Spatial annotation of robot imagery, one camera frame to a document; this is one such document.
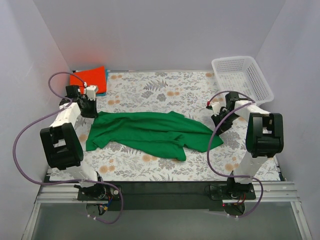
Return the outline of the green t shirt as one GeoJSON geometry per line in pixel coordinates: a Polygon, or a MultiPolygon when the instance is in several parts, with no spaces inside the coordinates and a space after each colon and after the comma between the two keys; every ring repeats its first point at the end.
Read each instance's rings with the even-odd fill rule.
{"type": "Polygon", "coordinates": [[[91,125],[86,150],[103,149],[116,142],[154,157],[186,161],[184,149],[200,153],[223,144],[199,121],[171,111],[100,112],[91,125]]]}

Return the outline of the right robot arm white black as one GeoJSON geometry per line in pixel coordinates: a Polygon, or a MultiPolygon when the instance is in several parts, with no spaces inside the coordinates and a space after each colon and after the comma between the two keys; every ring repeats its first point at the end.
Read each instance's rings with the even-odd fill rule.
{"type": "Polygon", "coordinates": [[[261,109],[252,98],[243,93],[224,93],[225,106],[211,98],[206,108],[213,112],[211,119],[215,125],[214,136],[229,130],[239,117],[247,121],[246,152],[239,166],[227,177],[226,185],[230,193],[248,193],[260,167],[284,148],[283,116],[261,109]]]}

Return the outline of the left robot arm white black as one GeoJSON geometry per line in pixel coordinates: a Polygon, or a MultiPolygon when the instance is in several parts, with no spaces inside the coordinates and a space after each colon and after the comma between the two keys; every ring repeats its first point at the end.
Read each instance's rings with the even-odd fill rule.
{"type": "Polygon", "coordinates": [[[75,131],[79,117],[98,117],[96,93],[98,87],[90,85],[81,92],[77,85],[65,87],[67,95],[60,101],[54,122],[40,130],[40,138],[48,165],[66,171],[79,180],[78,189],[92,190],[101,181],[99,174],[84,162],[84,151],[75,131]]]}

